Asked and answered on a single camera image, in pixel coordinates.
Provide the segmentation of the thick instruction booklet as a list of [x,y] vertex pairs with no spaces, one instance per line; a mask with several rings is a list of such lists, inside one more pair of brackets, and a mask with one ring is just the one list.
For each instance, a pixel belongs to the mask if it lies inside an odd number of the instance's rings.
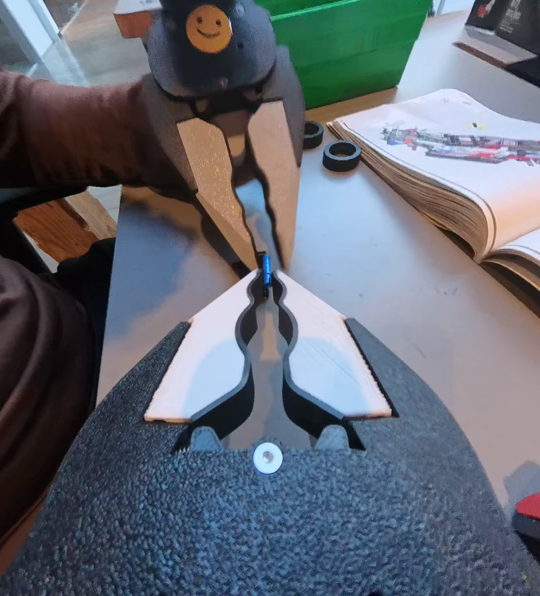
[[328,128],[540,317],[540,123],[441,89]]

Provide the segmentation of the black office chair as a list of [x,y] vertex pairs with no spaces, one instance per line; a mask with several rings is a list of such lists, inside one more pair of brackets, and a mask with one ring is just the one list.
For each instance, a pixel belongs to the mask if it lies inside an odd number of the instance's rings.
[[86,187],[0,188],[0,255],[34,273],[48,270],[35,247],[60,263],[116,234],[113,218]]

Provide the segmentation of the toy car kit box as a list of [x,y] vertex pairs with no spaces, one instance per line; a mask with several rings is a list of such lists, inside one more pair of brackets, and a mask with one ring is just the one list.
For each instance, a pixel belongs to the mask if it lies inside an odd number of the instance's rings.
[[540,1],[475,1],[454,44],[540,88]]

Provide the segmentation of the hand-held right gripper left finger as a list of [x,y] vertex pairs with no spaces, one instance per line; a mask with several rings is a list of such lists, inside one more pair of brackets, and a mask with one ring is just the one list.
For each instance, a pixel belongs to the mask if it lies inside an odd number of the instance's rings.
[[191,317],[146,422],[211,427],[219,438],[243,424],[254,401],[247,345],[257,330],[256,298],[253,271]]

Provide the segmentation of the person's brown shirt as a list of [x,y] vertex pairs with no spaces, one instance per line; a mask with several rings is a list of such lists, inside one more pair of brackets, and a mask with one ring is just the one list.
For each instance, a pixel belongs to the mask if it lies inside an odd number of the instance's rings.
[[52,274],[0,256],[0,544],[87,418],[94,347],[85,309]]

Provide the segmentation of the green plastic bin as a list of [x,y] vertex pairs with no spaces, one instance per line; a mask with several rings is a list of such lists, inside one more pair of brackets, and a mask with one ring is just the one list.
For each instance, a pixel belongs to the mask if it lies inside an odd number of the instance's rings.
[[431,1],[256,1],[288,47],[307,109],[395,88]]

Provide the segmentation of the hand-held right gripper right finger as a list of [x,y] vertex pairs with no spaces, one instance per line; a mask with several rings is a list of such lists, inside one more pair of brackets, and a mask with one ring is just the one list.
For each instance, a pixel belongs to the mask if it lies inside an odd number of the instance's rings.
[[274,273],[279,331],[287,343],[282,402],[287,417],[311,436],[352,421],[392,417],[392,406],[347,317],[282,271]]

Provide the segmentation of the person's left forearm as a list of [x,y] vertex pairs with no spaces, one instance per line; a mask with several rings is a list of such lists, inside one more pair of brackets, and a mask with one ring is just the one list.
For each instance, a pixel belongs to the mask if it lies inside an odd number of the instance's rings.
[[180,147],[167,151],[151,76],[69,86],[0,67],[0,188],[117,184],[195,192]]

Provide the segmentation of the person's black trousers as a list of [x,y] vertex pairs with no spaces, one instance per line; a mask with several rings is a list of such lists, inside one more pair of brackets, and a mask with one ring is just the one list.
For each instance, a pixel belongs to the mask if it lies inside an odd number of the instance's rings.
[[115,238],[98,240],[84,255],[58,264],[55,273],[57,283],[86,310],[98,359],[102,355],[115,246]]

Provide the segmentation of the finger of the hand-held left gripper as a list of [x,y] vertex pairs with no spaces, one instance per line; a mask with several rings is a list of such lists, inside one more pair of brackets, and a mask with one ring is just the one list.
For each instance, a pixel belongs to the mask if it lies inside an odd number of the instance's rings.
[[259,267],[243,205],[233,184],[233,166],[226,138],[217,126],[199,118],[177,125],[197,186],[196,197],[241,262]]
[[282,100],[262,103],[247,123],[247,144],[263,187],[266,212],[282,269],[296,239],[300,168]]

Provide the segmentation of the grey desk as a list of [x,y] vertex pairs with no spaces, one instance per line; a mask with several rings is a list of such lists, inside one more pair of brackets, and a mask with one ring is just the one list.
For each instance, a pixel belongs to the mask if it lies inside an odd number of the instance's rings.
[[[263,274],[254,240],[267,224],[265,248],[276,253],[263,186],[247,144],[253,113],[224,114],[244,136],[236,152],[251,158],[247,179],[261,200],[256,222],[244,217],[259,267],[236,256],[196,197],[179,191],[133,188],[138,201],[120,209],[102,352],[99,402],[172,330],[230,287],[257,271],[257,330],[247,345],[254,401],[250,416],[228,435],[229,447],[264,441],[284,449],[309,448],[311,435],[290,421],[282,402],[287,343],[279,331],[274,273],[282,271],[347,317],[352,334],[377,340],[394,363],[411,369],[434,391],[467,437],[502,505],[514,511],[540,493],[540,319],[516,301],[404,198],[363,163],[352,173],[322,165],[323,150],[303,151],[291,265],[272,261],[272,289],[262,297]],[[219,123],[211,123],[223,132]],[[233,184],[235,167],[233,167]],[[378,379],[378,357],[368,355]],[[402,422],[403,406],[378,383],[392,417],[352,421]]]

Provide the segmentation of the glass railing panel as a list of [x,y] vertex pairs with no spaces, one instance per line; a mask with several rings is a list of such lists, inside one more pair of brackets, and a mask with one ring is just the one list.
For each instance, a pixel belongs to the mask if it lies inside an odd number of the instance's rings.
[[0,66],[30,77],[87,86],[64,39],[85,1],[0,1]]

